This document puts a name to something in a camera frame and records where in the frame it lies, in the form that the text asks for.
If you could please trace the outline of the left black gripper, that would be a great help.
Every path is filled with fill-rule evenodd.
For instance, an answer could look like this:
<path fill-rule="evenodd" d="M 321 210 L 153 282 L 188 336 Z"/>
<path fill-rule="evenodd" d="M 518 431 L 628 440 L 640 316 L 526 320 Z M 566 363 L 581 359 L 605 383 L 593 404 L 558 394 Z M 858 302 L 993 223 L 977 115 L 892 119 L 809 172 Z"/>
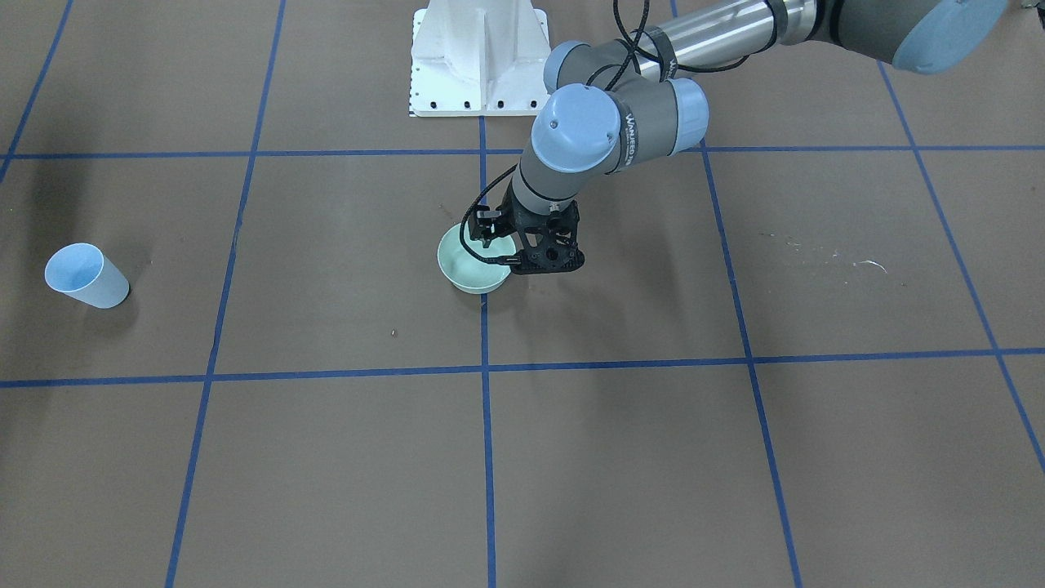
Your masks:
<path fill-rule="evenodd" d="M 575 202 L 553 203 L 548 215 L 530 211 L 513 196 L 496 208 L 478 205 L 474 212 L 474 241 L 488 249 L 496 239 L 519 237 L 518 275 L 568 273 L 585 264 L 585 254 L 577 242 L 579 206 Z"/>

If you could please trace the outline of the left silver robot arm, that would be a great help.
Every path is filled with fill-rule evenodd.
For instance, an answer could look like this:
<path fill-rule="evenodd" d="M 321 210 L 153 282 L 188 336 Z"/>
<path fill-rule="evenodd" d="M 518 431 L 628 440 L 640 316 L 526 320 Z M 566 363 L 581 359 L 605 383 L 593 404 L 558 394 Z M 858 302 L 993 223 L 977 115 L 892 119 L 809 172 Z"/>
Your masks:
<path fill-rule="evenodd" d="M 1004 1 L 721 1 L 660 26 L 646 18 L 601 45 L 560 44 L 549 93 L 519 163 L 500 175 L 500 205 L 474 201 L 456 245 L 514 274 L 578 271 L 578 193 L 593 178 L 694 148 L 709 131 L 699 74 L 719 74 L 776 46 L 828 43 L 931 75 L 970 56 Z"/>

